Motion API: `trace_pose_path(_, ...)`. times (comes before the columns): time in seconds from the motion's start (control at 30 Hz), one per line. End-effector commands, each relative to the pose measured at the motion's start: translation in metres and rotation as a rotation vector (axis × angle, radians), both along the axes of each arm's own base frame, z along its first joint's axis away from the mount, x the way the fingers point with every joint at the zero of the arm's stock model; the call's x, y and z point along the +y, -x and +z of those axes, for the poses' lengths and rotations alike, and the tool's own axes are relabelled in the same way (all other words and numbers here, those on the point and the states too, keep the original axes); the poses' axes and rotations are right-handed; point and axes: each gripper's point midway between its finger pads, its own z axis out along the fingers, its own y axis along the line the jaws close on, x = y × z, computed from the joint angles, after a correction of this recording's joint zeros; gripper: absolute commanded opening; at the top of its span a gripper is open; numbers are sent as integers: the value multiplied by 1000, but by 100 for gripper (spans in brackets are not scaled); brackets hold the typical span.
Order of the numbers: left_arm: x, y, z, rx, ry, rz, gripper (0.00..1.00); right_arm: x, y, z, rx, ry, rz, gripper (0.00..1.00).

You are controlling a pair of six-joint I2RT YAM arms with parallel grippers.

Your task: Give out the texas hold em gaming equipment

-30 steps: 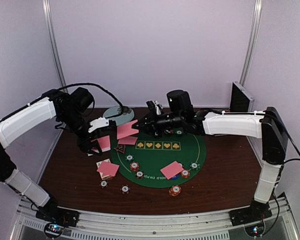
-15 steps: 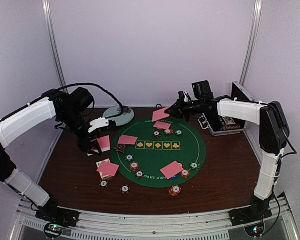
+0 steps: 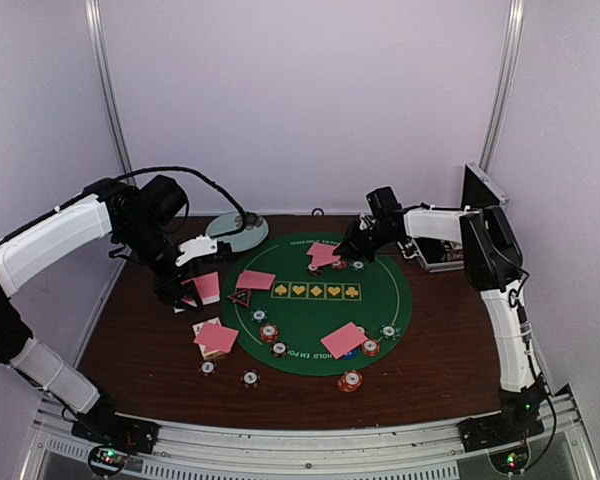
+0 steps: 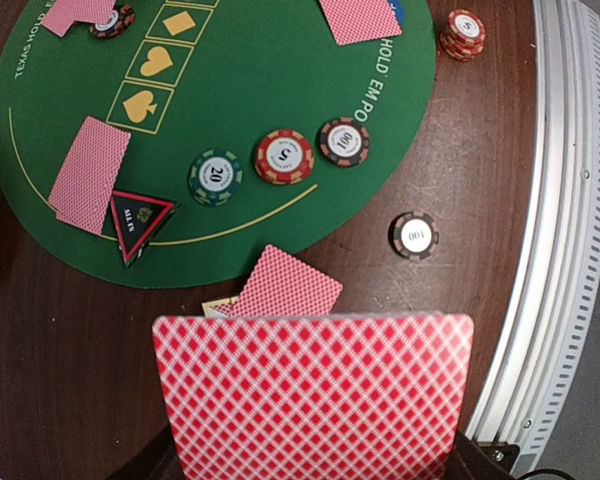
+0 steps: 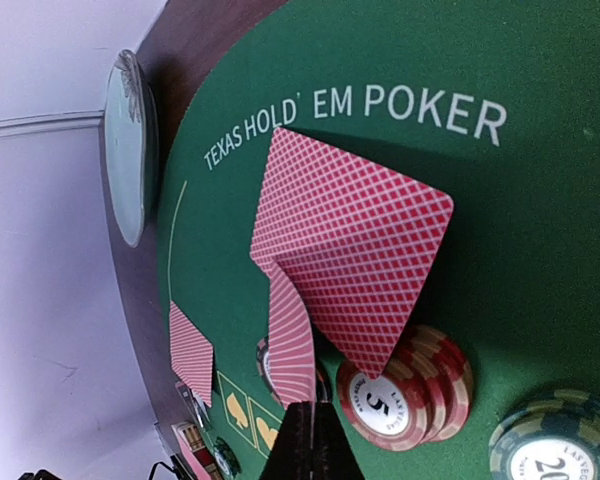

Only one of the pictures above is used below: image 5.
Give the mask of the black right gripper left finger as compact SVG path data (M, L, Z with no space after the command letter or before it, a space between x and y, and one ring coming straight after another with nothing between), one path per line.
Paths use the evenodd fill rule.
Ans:
M264 478L306 480L312 478L313 402L288 406L264 467Z

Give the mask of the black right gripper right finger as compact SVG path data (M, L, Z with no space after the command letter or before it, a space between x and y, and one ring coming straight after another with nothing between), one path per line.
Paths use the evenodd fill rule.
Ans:
M331 403L317 403L314 408L312 468L318 480L364 480Z

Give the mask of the red-backed playing card deck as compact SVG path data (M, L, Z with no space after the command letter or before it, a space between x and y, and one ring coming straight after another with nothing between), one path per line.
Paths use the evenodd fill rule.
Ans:
M180 446L181 454L197 479L221 479L215 460L206 447L198 428L189 422L172 424L171 429Z

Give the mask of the small red chip stack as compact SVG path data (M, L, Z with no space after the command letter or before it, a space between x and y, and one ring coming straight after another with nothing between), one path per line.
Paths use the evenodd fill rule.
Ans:
M375 379L343 361L336 389L344 414L362 437L401 452L460 432L470 415L474 378L467 356L447 334L416 325Z

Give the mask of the brown chips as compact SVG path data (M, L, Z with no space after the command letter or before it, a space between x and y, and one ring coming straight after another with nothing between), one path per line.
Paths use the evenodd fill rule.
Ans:
M272 398L276 403L282 405L282 401L275 389L270 366L269 339L262 338L256 347L256 366L259 376L263 380L266 388L271 393ZM333 389L331 381L324 365L316 361L316 398L319 402L332 402Z

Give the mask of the single red-backed playing card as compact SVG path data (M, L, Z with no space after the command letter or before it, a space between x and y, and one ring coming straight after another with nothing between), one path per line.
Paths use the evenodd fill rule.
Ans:
M281 403L316 400L314 341L306 307L275 263L270 270L269 353L271 379Z

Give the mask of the red-backed cards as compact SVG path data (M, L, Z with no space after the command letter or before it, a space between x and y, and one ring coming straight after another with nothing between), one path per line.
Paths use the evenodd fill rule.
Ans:
M277 264L314 325L371 378L385 369L454 212L434 187L277 128L250 247Z
M178 305L169 305L171 366L207 406L212 406L214 348Z

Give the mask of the green chips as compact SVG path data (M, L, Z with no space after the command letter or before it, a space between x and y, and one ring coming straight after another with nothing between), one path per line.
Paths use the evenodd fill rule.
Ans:
M600 479L600 397L540 392L502 419L488 449L494 479Z
M221 437L217 437L213 443L213 455L224 477L236 479L241 472L239 461L228 443Z

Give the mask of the black triangular dealer button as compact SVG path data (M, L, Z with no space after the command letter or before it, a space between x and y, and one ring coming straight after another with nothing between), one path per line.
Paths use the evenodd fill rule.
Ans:
M175 388L189 410L196 426L203 431L210 430L211 422L204 402L182 381L178 381Z

